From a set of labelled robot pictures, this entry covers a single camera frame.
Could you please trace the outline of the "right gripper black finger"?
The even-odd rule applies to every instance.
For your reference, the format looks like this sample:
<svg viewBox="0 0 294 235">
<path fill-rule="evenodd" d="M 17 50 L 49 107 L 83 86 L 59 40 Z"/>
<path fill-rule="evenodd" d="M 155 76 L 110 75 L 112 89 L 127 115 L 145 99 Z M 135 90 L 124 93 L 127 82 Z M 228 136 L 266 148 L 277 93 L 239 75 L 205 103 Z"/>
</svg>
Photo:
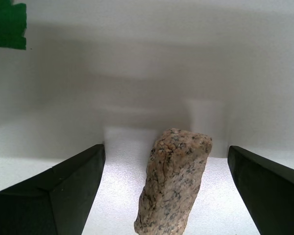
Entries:
<svg viewBox="0 0 294 235">
<path fill-rule="evenodd" d="M 100 186 L 105 148 L 96 144 L 0 191 L 0 235 L 80 235 Z"/>
<path fill-rule="evenodd" d="M 234 184 L 262 235 L 294 235 L 294 169 L 239 146 L 228 150 Z"/>
</svg>

